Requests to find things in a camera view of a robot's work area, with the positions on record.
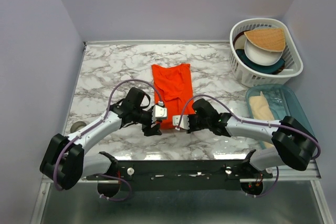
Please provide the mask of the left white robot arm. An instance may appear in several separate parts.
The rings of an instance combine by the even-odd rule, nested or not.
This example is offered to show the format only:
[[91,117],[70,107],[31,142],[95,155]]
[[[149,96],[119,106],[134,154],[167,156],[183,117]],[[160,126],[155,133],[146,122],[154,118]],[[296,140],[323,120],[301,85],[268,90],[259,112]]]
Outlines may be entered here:
[[40,172],[52,179],[59,190],[71,189],[83,177],[100,174],[104,179],[116,175],[117,160],[106,152],[94,156],[87,153],[106,136],[123,127],[141,124],[144,136],[161,135],[160,122],[167,118],[162,101],[143,106],[149,95],[131,88],[127,96],[109,105],[98,119],[67,135],[54,135],[40,165]]

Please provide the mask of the orange t shirt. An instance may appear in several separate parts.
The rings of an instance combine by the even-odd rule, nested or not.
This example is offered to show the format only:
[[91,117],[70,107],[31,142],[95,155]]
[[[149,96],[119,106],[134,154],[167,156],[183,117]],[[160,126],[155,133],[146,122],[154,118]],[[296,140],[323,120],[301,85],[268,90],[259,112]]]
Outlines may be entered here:
[[180,115],[181,112],[194,113],[190,64],[183,63],[170,68],[152,65],[152,75],[154,87],[159,91],[167,108],[167,119],[162,121],[161,129],[173,129],[173,116]]

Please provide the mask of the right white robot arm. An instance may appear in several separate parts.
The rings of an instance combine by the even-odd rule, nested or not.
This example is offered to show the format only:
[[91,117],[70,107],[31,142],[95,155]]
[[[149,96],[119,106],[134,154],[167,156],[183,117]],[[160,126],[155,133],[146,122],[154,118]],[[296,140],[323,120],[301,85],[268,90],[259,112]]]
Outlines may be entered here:
[[261,151],[251,151],[241,165],[242,173],[249,178],[261,170],[286,165],[298,171],[320,154],[317,139],[295,118],[285,116],[280,121],[253,120],[238,117],[233,112],[219,113],[206,100],[192,105],[193,114],[183,115],[179,126],[188,133],[210,130],[218,136],[246,137],[272,145]]

